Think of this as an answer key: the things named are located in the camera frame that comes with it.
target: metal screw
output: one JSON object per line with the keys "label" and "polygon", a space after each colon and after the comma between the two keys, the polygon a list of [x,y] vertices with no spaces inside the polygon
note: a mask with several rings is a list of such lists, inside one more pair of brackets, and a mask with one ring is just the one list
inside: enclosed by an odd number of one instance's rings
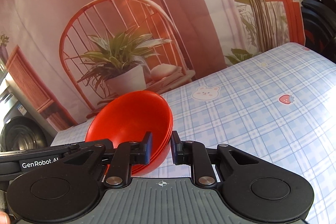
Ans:
{"label": "metal screw", "polygon": [[109,178],[106,179],[106,183],[108,183],[110,185],[118,185],[122,182],[123,182],[123,180],[120,177],[109,177]]}
{"label": "metal screw", "polygon": [[198,182],[203,185],[211,185],[215,183],[215,179],[212,177],[200,177]]}

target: red bowl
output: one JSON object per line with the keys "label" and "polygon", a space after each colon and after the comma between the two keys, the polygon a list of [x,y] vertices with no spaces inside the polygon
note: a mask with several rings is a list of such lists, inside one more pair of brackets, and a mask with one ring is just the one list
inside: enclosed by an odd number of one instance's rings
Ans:
{"label": "red bowl", "polygon": [[109,139],[117,148],[123,142],[142,141],[150,131],[153,158],[170,139],[172,127],[173,114],[165,99],[151,91],[135,91],[104,107],[91,123],[85,141]]}
{"label": "red bowl", "polygon": [[168,153],[170,152],[170,142],[167,143],[166,147],[161,151],[161,153],[155,157],[148,165],[142,165],[137,170],[132,170],[132,176],[144,176],[156,168],[158,168],[166,159]]}

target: white bear face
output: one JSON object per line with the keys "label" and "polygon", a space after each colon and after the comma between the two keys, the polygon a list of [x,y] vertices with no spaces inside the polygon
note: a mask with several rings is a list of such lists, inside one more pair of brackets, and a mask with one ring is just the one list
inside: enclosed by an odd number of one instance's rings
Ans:
{"label": "white bear face", "polygon": [[192,97],[195,100],[200,101],[212,101],[219,96],[219,90],[221,88],[219,86],[213,86],[209,88],[205,85],[200,86],[193,94]]}

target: table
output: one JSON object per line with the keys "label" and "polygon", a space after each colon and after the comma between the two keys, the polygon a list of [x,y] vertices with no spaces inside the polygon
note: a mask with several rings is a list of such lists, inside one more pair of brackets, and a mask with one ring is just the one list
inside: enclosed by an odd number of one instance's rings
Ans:
{"label": "table", "polygon": [[[162,95],[181,140],[227,143],[305,177],[315,200],[307,221],[336,223],[336,64],[287,43]],[[83,141],[92,120],[58,133]],[[168,155],[146,177],[185,177]]]}

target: chair backrest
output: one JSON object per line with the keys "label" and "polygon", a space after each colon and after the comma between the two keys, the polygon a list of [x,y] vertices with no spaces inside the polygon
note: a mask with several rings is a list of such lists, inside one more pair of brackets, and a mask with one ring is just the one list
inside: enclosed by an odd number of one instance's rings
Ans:
{"label": "chair backrest", "polygon": [[170,43],[154,47],[156,56],[146,59],[151,70],[166,63],[179,66],[185,74],[187,67],[176,37],[178,30],[165,11],[151,0],[94,0],[82,7],[69,21],[61,36],[59,57],[71,82],[87,105],[94,105],[111,95],[112,91],[102,82],[95,88],[95,80],[77,81],[90,69],[80,55],[97,50],[88,35],[106,37],[106,32],[115,36],[130,27],[138,26],[143,33],[153,38],[165,38]]}

